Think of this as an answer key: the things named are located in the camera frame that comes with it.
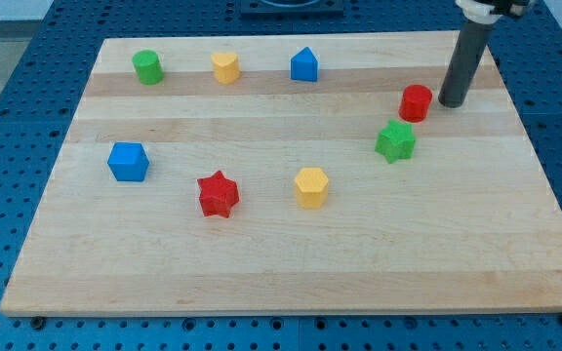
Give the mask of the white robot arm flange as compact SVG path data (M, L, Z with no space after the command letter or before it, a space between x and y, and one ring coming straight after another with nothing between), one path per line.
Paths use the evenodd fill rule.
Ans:
M489 25L501 17L520 19L529 12L537 0L456 0L463 15L473 22Z

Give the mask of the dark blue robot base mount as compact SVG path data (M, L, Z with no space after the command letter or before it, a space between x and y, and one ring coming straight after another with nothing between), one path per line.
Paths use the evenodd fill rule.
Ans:
M344 13L343 0L240 0L238 13L241 19L269 16L334 16Z

